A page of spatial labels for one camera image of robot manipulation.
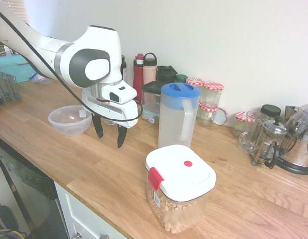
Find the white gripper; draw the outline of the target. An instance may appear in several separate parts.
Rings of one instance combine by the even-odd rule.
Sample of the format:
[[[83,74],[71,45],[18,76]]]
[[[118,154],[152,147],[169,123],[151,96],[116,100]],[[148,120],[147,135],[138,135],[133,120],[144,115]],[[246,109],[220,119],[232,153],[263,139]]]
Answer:
[[[134,100],[123,104],[113,101],[101,102],[92,96],[90,88],[82,90],[82,102],[86,105],[87,110],[98,114],[92,114],[92,122],[98,138],[104,136],[101,117],[117,124],[117,147],[121,148],[127,135],[127,129],[138,122],[138,106],[136,102]]]

